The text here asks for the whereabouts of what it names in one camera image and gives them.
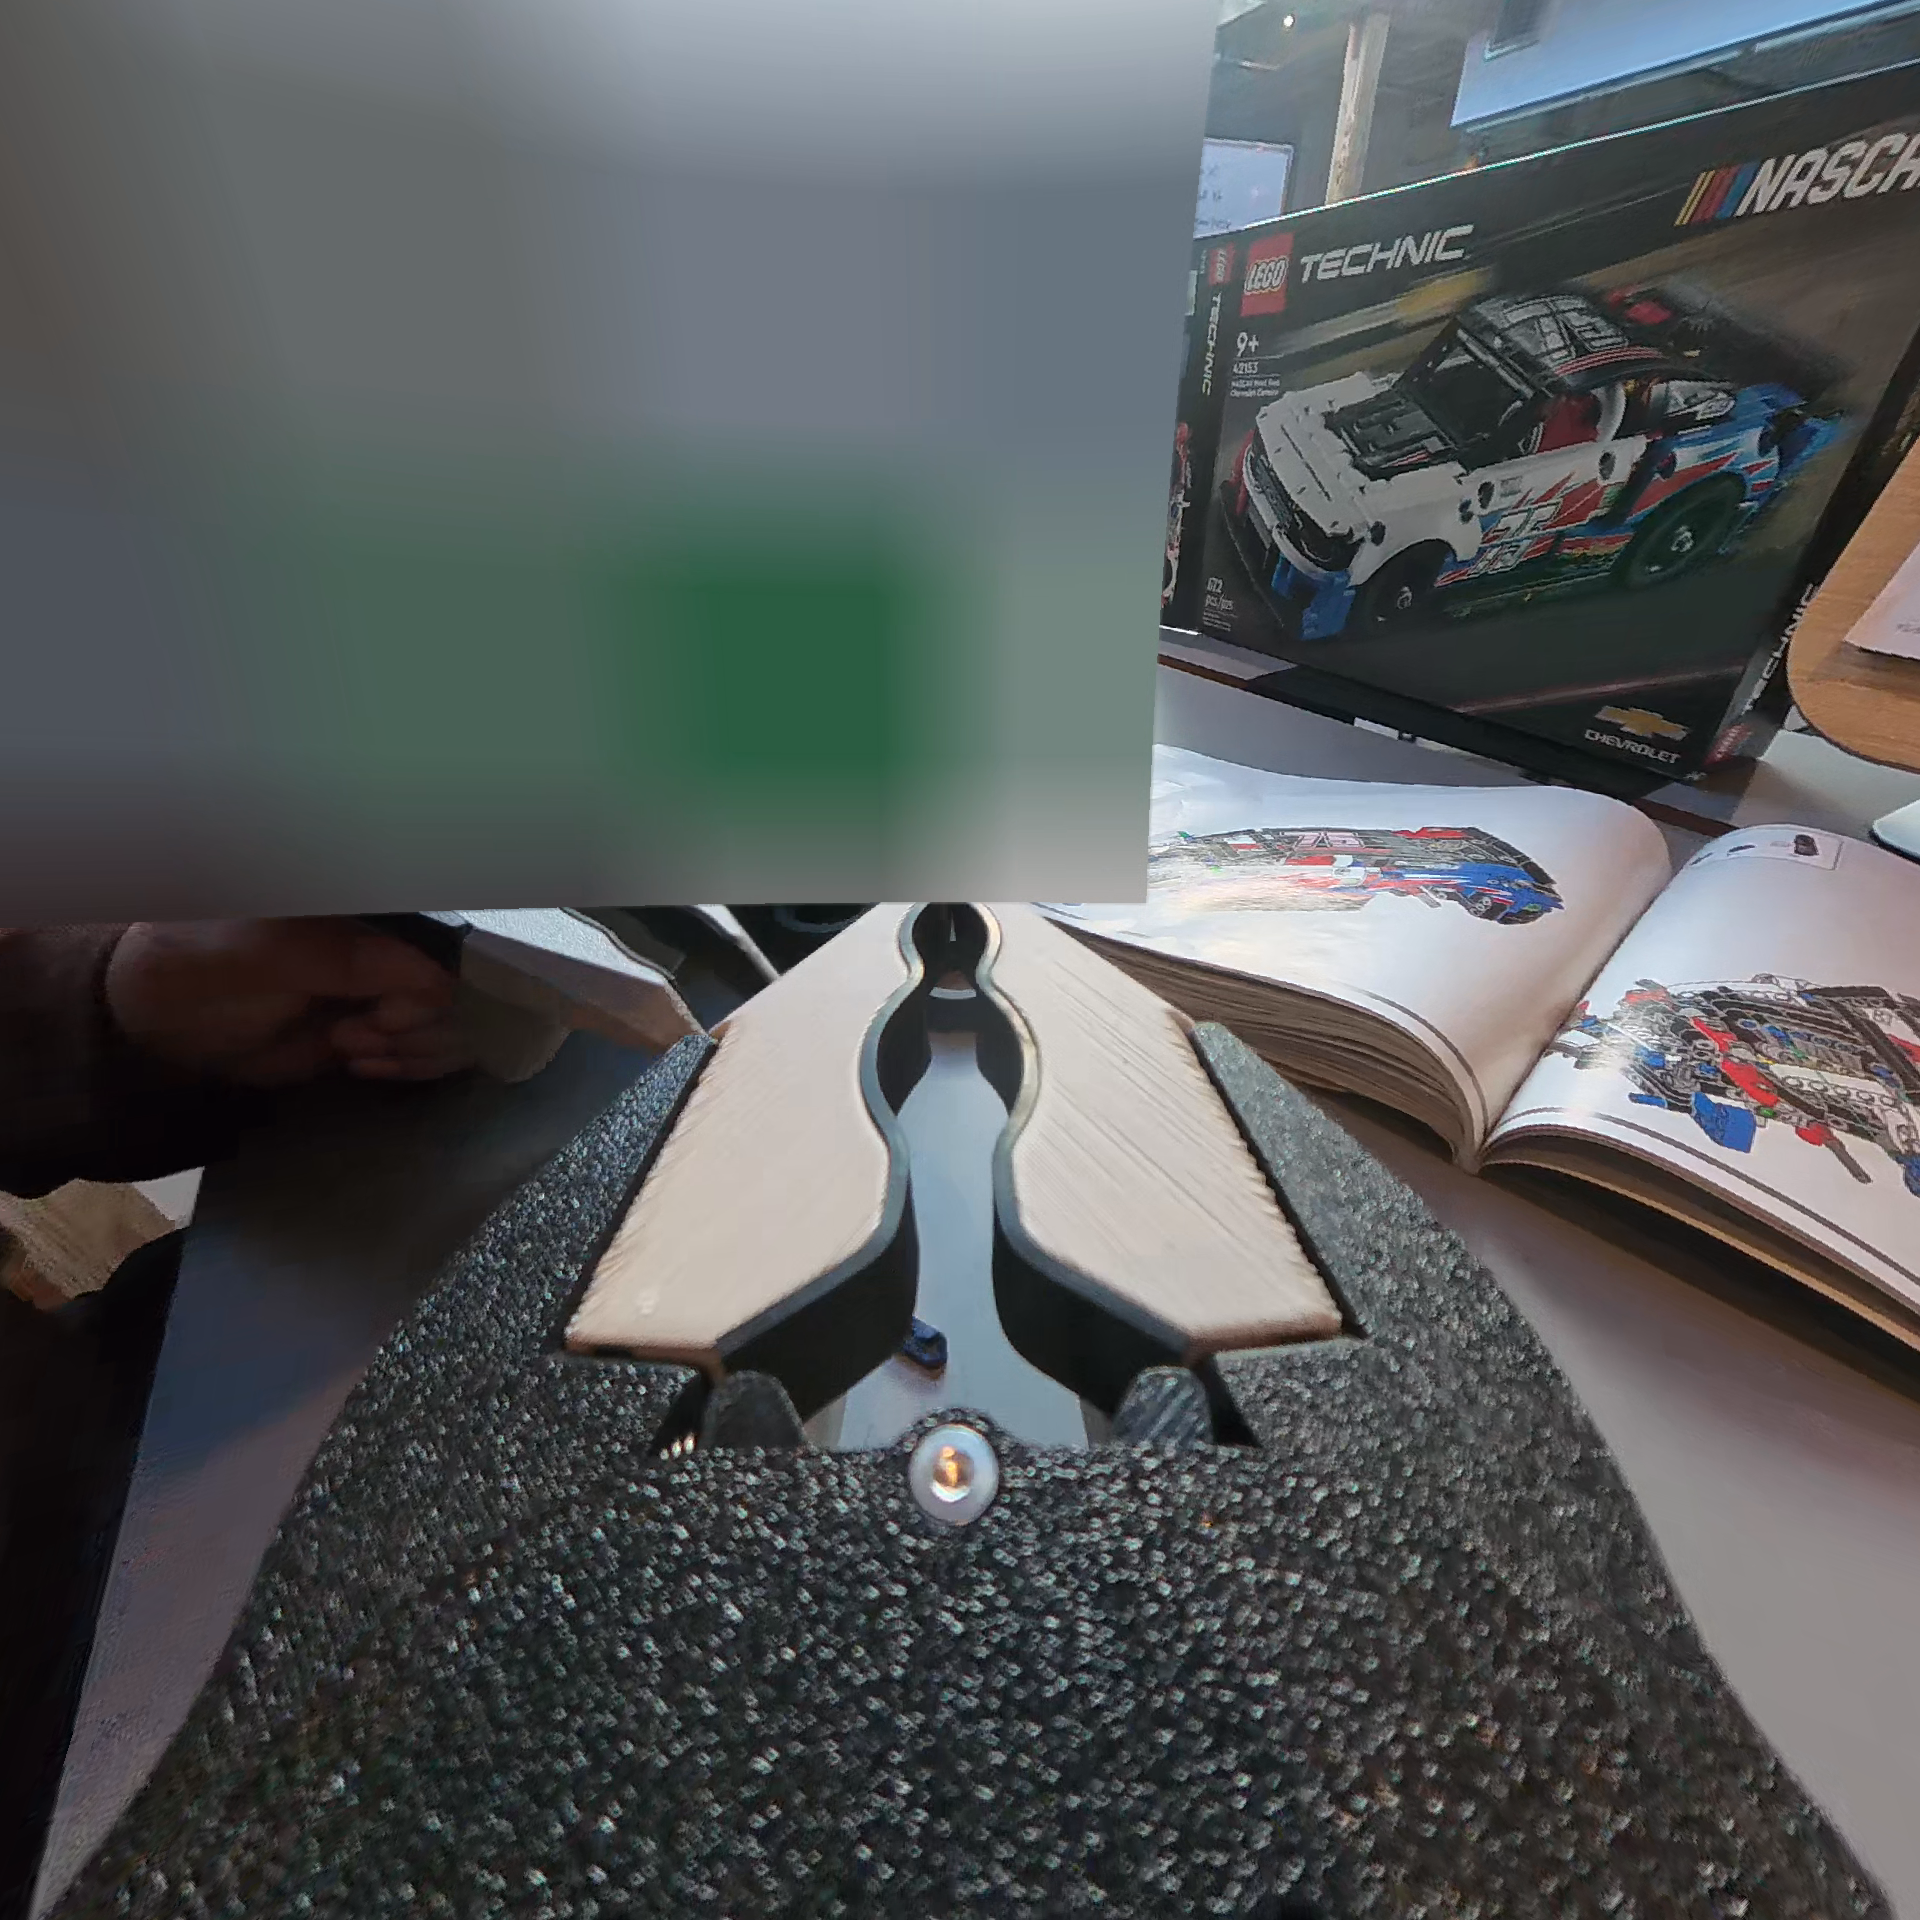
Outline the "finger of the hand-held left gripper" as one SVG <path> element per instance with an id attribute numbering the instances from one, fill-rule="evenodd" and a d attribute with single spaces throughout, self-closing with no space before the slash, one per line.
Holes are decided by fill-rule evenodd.
<path id="1" fill-rule="evenodd" d="M 726 985 L 769 985 L 780 977 L 728 907 L 601 907 L 600 926 L 660 972 L 681 974 L 695 964 Z"/>
<path id="2" fill-rule="evenodd" d="M 703 1033 L 681 990 L 576 912 L 460 912 L 460 977 L 520 1012 L 631 1047 Z"/>

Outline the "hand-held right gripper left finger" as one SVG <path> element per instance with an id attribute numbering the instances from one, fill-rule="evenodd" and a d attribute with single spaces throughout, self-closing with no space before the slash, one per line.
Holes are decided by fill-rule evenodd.
<path id="1" fill-rule="evenodd" d="M 800 1415 L 895 1354 L 918 1293 L 901 1106 L 944 910 L 878 907 L 735 1012 L 566 1331 L 572 1354 L 756 1371 Z"/>

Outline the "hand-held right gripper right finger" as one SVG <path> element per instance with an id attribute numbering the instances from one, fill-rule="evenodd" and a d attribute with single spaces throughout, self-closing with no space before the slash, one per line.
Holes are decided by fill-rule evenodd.
<path id="1" fill-rule="evenodd" d="M 974 910 L 1003 1331 L 1113 1415 L 1143 1371 L 1326 1341 L 1341 1302 L 1193 1020 L 1025 907 Z"/>

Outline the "instruction booklet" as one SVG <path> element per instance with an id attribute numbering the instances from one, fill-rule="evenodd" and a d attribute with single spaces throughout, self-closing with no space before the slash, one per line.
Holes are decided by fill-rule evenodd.
<path id="1" fill-rule="evenodd" d="M 1914 1350 L 1917 876 L 1762 823 L 1673 861 L 1566 788 L 1159 747 L 1146 895 L 1067 933 L 1284 1077 L 1683 1221 Z"/>

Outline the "person's left forearm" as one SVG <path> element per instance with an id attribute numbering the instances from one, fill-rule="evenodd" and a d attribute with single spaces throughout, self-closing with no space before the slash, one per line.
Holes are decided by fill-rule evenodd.
<path id="1" fill-rule="evenodd" d="M 228 1151 L 238 1090 L 149 1059 L 109 1015 L 123 926 L 3 933 L 3 1187 L 134 1182 Z"/>

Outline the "printed task sheet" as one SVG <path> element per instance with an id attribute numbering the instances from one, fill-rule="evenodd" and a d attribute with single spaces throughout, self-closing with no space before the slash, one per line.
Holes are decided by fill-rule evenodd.
<path id="1" fill-rule="evenodd" d="M 1917 545 L 1886 581 L 1881 592 L 1849 626 L 1845 645 L 1874 658 L 1917 663 L 1920 658 L 1920 553 Z"/>

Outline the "person's left hand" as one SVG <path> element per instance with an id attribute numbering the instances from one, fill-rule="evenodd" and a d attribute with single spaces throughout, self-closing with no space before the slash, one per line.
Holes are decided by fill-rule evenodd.
<path id="1" fill-rule="evenodd" d="M 107 972 L 109 1014 L 135 1047 L 242 1087 L 464 1069 L 453 999 L 428 954 L 335 919 L 131 926 Z"/>

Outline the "toy car set box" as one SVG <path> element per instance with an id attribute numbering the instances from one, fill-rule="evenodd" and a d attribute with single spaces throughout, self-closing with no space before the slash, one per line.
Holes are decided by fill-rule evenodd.
<path id="1" fill-rule="evenodd" d="M 1334 709 L 1692 778 L 1916 383 L 1916 69 L 1204 252 L 1171 619 Z"/>

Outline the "wooden display board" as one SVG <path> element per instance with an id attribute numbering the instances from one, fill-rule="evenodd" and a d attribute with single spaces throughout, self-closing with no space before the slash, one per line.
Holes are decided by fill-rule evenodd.
<path id="1" fill-rule="evenodd" d="M 1817 732 L 1853 755 L 1917 772 L 1917 663 L 1843 640 L 1917 545 L 1917 449 L 1886 482 L 1790 640 L 1790 689 Z"/>

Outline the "whiteboard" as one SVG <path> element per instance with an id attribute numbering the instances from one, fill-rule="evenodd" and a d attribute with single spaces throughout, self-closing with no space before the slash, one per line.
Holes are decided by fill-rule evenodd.
<path id="1" fill-rule="evenodd" d="M 1204 141 L 1195 237 L 1235 233 L 1277 219 L 1286 210 L 1294 144 L 1214 138 Z"/>

